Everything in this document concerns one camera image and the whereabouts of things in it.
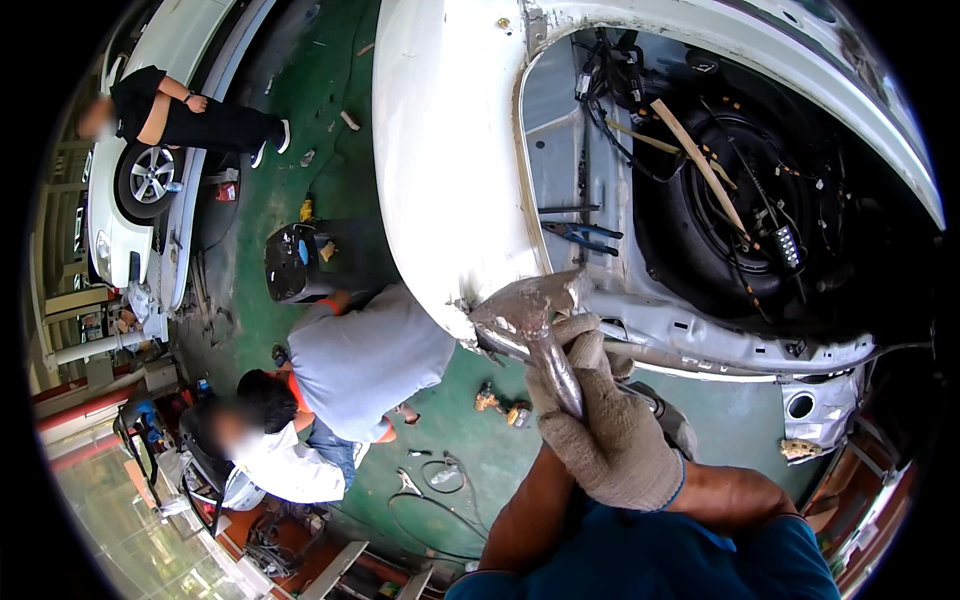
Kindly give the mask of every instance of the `green floor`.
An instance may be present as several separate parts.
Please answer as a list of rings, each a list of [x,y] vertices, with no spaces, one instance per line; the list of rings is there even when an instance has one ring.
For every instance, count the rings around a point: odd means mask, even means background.
[[[271,347],[284,341],[302,310],[273,303],[268,297],[263,272],[267,237],[299,219],[300,204],[308,193],[315,199],[317,217],[379,219],[371,129],[376,49],[357,57],[374,40],[379,2],[325,2],[315,16],[309,12],[313,7],[303,2],[291,5],[282,26],[277,26],[282,32],[263,42],[260,52],[265,58],[248,65],[243,83],[251,106],[290,119],[289,150],[283,156],[268,153],[255,171],[245,168],[236,214],[229,214],[232,207],[212,203],[198,232],[199,237],[216,239],[218,228],[228,228],[223,241],[206,253],[206,272],[211,300],[231,313],[233,326],[218,325],[212,338],[198,327],[181,327],[180,345],[191,374],[206,375],[221,394],[232,392],[244,371],[271,367]],[[270,80],[270,92],[264,94]],[[347,128],[339,116],[341,110],[355,118],[361,131]],[[300,167],[300,157],[311,149],[315,151],[312,162]],[[377,255],[384,269],[394,268],[382,238],[371,240],[368,252]],[[655,373],[638,378],[687,412],[698,431],[704,462],[758,468],[794,497],[815,476],[816,465],[787,468],[778,453],[782,410],[780,393],[772,384],[709,384]],[[381,554],[399,562],[429,554],[396,528],[387,511],[388,499],[400,489],[398,467],[406,468],[426,489],[420,466],[430,459],[408,458],[408,449],[430,450],[433,459],[446,450],[463,461],[477,492],[480,514],[487,526],[492,523],[525,475],[540,439],[536,428],[517,431],[496,413],[473,410],[477,389],[486,380],[494,382],[500,395],[525,395],[520,366],[501,369],[458,348],[444,381],[411,400],[422,413],[418,425],[405,426],[394,419],[396,442],[371,450],[340,503],[341,512],[335,511],[341,527],[358,539],[371,540]],[[428,495],[472,516],[466,491]],[[395,508],[403,525],[431,545],[449,553],[479,556],[482,541],[457,519],[441,514],[445,510],[403,499]],[[404,556],[401,550],[410,554]]]

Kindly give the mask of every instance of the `wooden stick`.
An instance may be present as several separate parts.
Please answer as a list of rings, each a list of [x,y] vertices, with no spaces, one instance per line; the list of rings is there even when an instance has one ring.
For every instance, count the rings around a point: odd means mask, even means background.
[[[707,184],[710,186],[710,189],[713,190],[713,193],[716,195],[717,200],[720,201],[723,211],[727,213],[727,216],[730,217],[730,220],[733,221],[733,224],[740,228],[740,235],[743,236],[743,239],[747,240],[748,242],[751,241],[750,235],[747,233],[747,229],[743,227],[743,222],[740,221],[740,215],[736,214],[736,210],[733,208],[733,203],[730,202],[730,196],[727,195],[727,190],[723,188],[723,184],[720,183],[720,180],[717,178],[716,174],[713,173],[713,169],[711,169],[710,165],[707,164],[707,159],[704,158],[703,154],[701,154],[700,149],[697,148],[697,145],[693,143],[693,138],[690,137],[690,134],[686,132],[684,126],[680,124],[680,121],[677,120],[677,117],[673,116],[673,113],[670,112],[670,109],[666,107],[666,104],[664,104],[663,100],[660,98],[650,103],[650,108],[657,112],[660,118],[663,119],[663,122],[666,123],[666,126],[670,128],[670,131],[672,131],[673,134],[677,136],[677,139],[680,140],[680,145],[684,147],[686,153],[690,155],[691,159],[693,159],[693,162],[703,174],[704,179],[707,180]]]

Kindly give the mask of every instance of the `pliers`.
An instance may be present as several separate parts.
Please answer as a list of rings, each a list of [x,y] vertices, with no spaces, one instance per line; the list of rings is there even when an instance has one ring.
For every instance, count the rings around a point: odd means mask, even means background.
[[[621,231],[610,231],[609,229],[604,229],[596,225],[588,225],[585,223],[555,223],[553,221],[541,222],[540,226],[551,233],[556,233],[564,240],[573,242],[574,244],[579,244],[588,250],[603,252],[604,254],[609,254],[611,256],[620,255],[620,252],[617,252],[616,248],[591,242],[587,239],[584,239],[582,236],[577,235],[577,233],[596,233],[597,235],[604,235],[606,237],[613,238],[614,240],[618,240],[623,237],[623,233]]]

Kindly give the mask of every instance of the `white shirt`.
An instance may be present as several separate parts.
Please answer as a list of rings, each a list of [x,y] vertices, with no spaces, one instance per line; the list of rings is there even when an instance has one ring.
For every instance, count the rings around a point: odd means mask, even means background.
[[[357,467],[368,449],[369,444],[355,447]],[[344,473],[320,452],[301,444],[292,421],[279,433],[236,448],[233,462],[258,488],[290,502],[312,504],[344,498]]]

